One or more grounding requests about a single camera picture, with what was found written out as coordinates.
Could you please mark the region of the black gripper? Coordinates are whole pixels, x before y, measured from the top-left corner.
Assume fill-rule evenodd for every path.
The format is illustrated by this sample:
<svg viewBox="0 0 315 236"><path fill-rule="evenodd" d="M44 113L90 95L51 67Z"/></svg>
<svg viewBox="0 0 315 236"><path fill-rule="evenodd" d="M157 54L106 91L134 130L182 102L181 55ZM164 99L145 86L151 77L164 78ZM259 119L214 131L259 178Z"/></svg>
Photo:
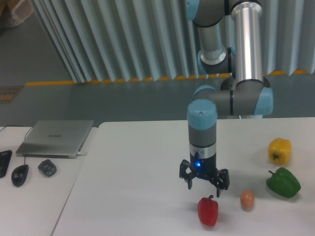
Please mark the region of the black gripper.
<svg viewBox="0 0 315 236"><path fill-rule="evenodd" d="M188 184L188 190L191 190L192 180L195 177L208 180L216 187L217 198L220 197L222 190L229 188L229 171L228 169L217 169L216 155L205 159L190 155L190 161L184 159L180 163L179 177Z"/></svg>

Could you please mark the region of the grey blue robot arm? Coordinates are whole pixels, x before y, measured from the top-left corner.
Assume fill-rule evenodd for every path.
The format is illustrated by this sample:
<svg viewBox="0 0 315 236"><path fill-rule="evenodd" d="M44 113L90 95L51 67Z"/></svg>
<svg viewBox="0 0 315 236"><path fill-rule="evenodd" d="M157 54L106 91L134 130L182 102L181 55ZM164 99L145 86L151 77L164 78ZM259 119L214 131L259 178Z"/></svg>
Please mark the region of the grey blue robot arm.
<svg viewBox="0 0 315 236"><path fill-rule="evenodd" d="M200 72L230 77L227 89L200 86L194 92L187 108L190 159L181 162L179 176L188 188L199 178L220 193L229 187L229 173L216 165L218 116L260 116L273 110L273 92L262 72L262 7L257 0L188 0L185 7L200 37Z"/></svg>

